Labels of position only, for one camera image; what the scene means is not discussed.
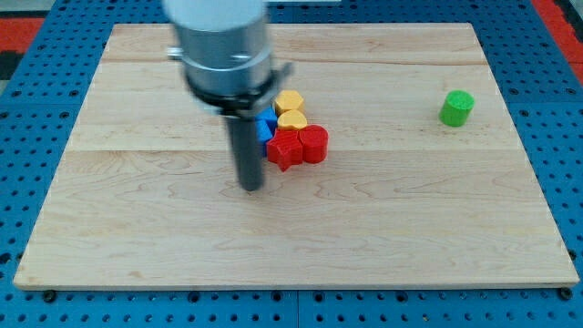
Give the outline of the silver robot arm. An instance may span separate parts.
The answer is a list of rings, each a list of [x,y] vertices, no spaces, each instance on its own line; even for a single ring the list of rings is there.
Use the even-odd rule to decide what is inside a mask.
[[[219,115],[251,119],[278,96],[293,66],[274,65],[262,0],[163,0],[194,97]]]

